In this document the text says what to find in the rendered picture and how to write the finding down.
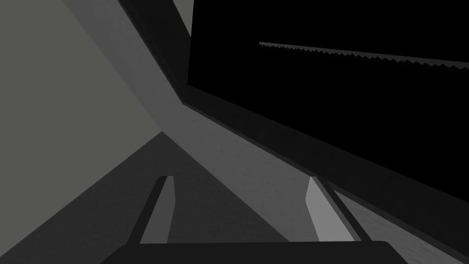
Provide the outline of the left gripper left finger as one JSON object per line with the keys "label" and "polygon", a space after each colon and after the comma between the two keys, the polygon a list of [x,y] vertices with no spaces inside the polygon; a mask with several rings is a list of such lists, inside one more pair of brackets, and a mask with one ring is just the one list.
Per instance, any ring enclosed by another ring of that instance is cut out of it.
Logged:
{"label": "left gripper left finger", "polygon": [[168,243],[174,208],[174,178],[161,176],[155,182],[126,244]]}

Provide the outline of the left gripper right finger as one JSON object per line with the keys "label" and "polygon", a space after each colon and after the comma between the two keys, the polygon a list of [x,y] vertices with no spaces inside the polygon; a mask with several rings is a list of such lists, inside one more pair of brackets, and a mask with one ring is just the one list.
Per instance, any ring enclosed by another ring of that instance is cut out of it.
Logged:
{"label": "left gripper right finger", "polygon": [[305,203],[319,241],[371,241],[325,179],[310,177]]}

